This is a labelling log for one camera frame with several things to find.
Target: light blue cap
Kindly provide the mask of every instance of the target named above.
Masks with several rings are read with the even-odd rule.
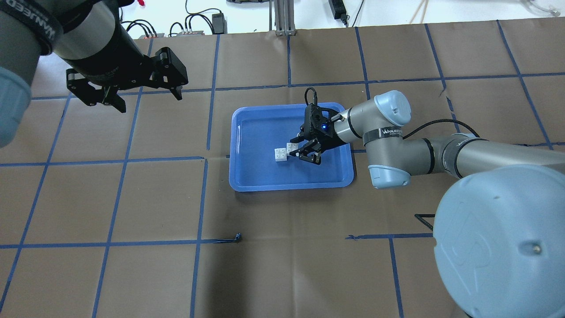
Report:
[[[0,148],[14,139],[31,96],[28,83],[0,66]]]
[[[410,174],[398,168],[370,165],[369,173],[376,189],[403,187],[410,184]]]
[[[390,91],[374,98],[375,104],[391,123],[396,126],[404,126],[412,118],[412,109],[406,96],[399,91]]]
[[[437,209],[437,268],[475,318],[565,317],[565,175],[514,165],[457,181]]]

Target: tiled surface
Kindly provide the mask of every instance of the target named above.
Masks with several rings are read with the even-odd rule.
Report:
[[[2,318],[88,317],[104,248],[27,248],[21,252]]]
[[[289,240],[203,245],[194,316],[292,317],[292,258]]]
[[[0,149],[0,163],[47,161],[65,103],[66,99],[32,101],[14,140]]]
[[[565,72],[565,19],[500,21],[523,74]]]
[[[105,242],[120,173],[120,164],[50,167],[24,243]]]
[[[196,239],[204,159],[128,165],[115,241]]]
[[[516,74],[496,21],[429,26],[445,76]]]
[[[376,191],[356,141],[345,188],[238,193],[232,114],[301,104],[309,85],[345,108],[397,89],[412,105],[405,133],[456,118],[564,151],[565,73],[546,74],[563,72],[550,41],[563,21],[299,30],[290,55],[272,32],[138,40],[144,53],[172,47],[191,81],[182,101],[126,92],[126,114],[68,98],[66,66],[42,58],[36,99],[0,149],[0,317],[447,317],[434,240],[414,214],[433,213],[455,179]]]
[[[112,247],[97,317],[187,317],[194,245]]]
[[[420,79],[440,76],[422,24],[360,28],[359,35],[368,79]]]
[[[433,238],[394,240],[406,318],[450,317],[455,307],[455,302],[447,293],[435,266],[435,245]]]
[[[0,168],[0,244],[20,243],[43,170],[44,167]]]

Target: metal bracket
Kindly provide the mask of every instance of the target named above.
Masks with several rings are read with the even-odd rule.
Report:
[[[295,35],[294,0],[273,0],[275,3],[275,34],[278,36]]]

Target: black cable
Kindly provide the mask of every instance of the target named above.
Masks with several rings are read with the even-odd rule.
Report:
[[[359,6],[359,10],[357,10],[357,14],[355,15],[355,20],[353,20],[353,24],[351,25],[351,27],[355,26],[355,22],[357,22],[357,17],[359,16],[359,13],[361,12],[361,8],[363,7],[364,3],[365,3],[365,0],[361,0],[361,5]]]
[[[429,228],[431,231],[433,231],[433,225],[431,225],[428,221],[424,220],[424,217],[436,217],[435,214],[415,214],[414,215],[418,221],[422,222],[423,225],[425,225],[427,228]]]
[[[149,25],[149,27],[151,28],[151,30],[153,31],[153,34],[155,35],[155,37],[157,36],[157,32],[155,31],[155,28],[153,27],[153,25],[151,23],[149,23],[149,21],[143,20],[143,19],[136,19],[132,22],[139,22],[139,21],[147,23]]]
[[[185,0],[185,2],[184,2],[184,10],[186,11],[186,14],[200,14],[200,13],[210,11],[210,10],[218,10],[218,12],[221,13],[221,10],[218,9],[218,8],[208,8],[206,10],[202,10],[200,12],[194,12],[194,13],[188,12],[188,0]]]
[[[308,87],[308,88],[306,88],[306,91],[304,92],[304,102],[306,103],[306,106],[308,106],[310,104],[310,103],[308,103],[308,91],[314,92],[314,105],[317,105],[318,104],[318,93],[316,92],[314,87]]]
[[[456,121],[455,119],[438,119],[436,121],[431,121],[431,122],[427,122],[427,123],[423,124],[422,126],[414,129],[408,135],[402,137],[402,139],[406,139],[406,138],[412,136],[413,134],[419,132],[420,130],[422,130],[422,129],[430,126],[430,125],[437,124],[437,123],[456,123],[456,124],[459,124],[459,125],[465,127],[466,129],[468,129],[473,135],[475,135],[475,137],[480,138],[479,134],[477,134],[477,132],[473,128],[471,128],[471,126],[465,124],[464,122]]]
[[[212,25],[212,21],[210,21],[210,19],[207,16],[202,15],[202,14],[194,14],[194,15],[189,15],[189,16],[190,16],[190,19],[188,19],[188,29],[189,30],[192,30],[192,25],[191,25],[192,18],[194,18],[195,16],[199,16],[202,19],[204,19],[204,21],[208,24],[208,26],[210,27],[210,30],[212,31],[212,34],[215,33],[214,32],[214,26]]]
[[[182,32],[184,33],[184,28],[182,27],[182,24],[180,24],[179,22],[175,22],[175,23],[173,23],[173,24],[171,25],[171,28],[169,29],[169,37],[172,36],[172,34],[173,34],[173,27],[174,27],[176,24],[179,25],[179,27],[181,28]]]
[[[144,25],[144,24],[137,23],[137,22],[133,22],[133,21],[123,21],[123,22],[121,22],[121,23],[122,23],[122,24],[123,24],[123,23],[129,23],[129,24],[130,24],[130,25],[128,25],[128,28],[126,29],[126,31],[129,31],[129,30],[130,30],[131,28],[133,28],[135,25],[139,25],[139,26],[143,29],[143,32],[145,33],[145,37],[150,37],[150,36],[149,36],[149,31],[148,31],[149,28],[148,28],[146,25]]]

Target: white cube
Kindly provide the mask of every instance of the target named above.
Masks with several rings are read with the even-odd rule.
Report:
[[[298,149],[298,144],[294,143],[286,143],[286,155],[290,156],[291,151],[295,151]]]
[[[286,148],[275,148],[275,161],[286,161]]]

